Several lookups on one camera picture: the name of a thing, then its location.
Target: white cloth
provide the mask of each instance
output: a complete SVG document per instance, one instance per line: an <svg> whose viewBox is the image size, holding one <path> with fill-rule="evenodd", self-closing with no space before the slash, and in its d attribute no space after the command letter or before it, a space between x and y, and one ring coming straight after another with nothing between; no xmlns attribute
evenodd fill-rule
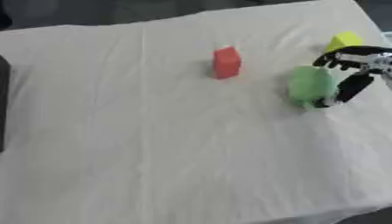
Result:
<svg viewBox="0 0 392 224"><path fill-rule="evenodd" d="M13 65L0 223L228 224L392 202L392 93L300 111L285 73L337 32L382 35L351 0L0 33ZM241 75L214 80L214 48Z"/></svg>

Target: black object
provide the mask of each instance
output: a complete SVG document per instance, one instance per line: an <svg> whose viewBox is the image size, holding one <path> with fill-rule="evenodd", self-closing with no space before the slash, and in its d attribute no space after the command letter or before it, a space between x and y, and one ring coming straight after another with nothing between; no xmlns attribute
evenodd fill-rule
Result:
<svg viewBox="0 0 392 224"><path fill-rule="evenodd" d="M7 117L8 89L11 65L0 55L0 152L4 151L4 135Z"/></svg>
<svg viewBox="0 0 392 224"><path fill-rule="evenodd" d="M380 55L384 60L379 62L369 61L354 61L343 59L341 55L350 56L368 56L368 55ZM386 69L390 65L383 65L390 60L392 56L392 49L378 47L378 46L349 46L344 47L336 51L325 53L320 56L313 63L315 67L335 68L340 66L340 70L346 71L348 68L359 69L358 73L349 76L338 85L338 92L332 99L333 102L349 102L362 90L367 88L374 81L374 77L371 74L392 74L392 68ZM331 107L331 99L321 98L316 100L313 105L316 108L328 108Z"/></svg>

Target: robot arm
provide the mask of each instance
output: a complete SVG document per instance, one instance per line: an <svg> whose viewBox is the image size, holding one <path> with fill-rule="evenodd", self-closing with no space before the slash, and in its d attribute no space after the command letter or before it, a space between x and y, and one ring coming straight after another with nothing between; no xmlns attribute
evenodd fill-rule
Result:
<svg viewBox="0 0 392 224"><path fill-rule="evenodd" d="M322 55L313 65L329 68L340 66L342 71L349 68L359 70L338 85L338 92L334 99L315 101L315 106L319 108L327 108L331 106L331 102L350 101L374 81L372 74L380 75L392 89L392 49L390 48L349 46Z"/></svg>

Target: green object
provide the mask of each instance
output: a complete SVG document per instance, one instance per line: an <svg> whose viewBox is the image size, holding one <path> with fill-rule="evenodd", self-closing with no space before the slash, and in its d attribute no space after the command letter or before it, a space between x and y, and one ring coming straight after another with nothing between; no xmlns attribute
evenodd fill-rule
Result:
<svg viewBox="0 0 392 224"><path fill-rule="evenodd" d="M361 46L362 39L351 31L344 31L333 36L331 43L326 47L325 52L329 53L346 46Z"/></svg>
<svg viewBox="0 0 392 224"><path fill-rule="evenodd" d="M299 105L312 108L312 103L331 97L337 90L335 79L325 68L299 66L290 73L289 97Z"/></svg>

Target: cube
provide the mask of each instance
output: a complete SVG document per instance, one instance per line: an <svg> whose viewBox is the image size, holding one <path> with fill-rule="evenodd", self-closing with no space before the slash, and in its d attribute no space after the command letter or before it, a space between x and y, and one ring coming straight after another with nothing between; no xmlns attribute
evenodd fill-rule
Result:
<svg viewBox="0 0 392 224"><path fill-rule="evenodd" d="M346 46L361 46L362 39L351 31L344 31L333 36L331 43L326 47L325 52L329 53Z"/></svg>
<svg viewBox="0 0 392 224"><path fill-rule="evenodd" d="M236 76L240 67L240 55L232 46L214 52L213 70L215 79L222 80Z"/></svg>

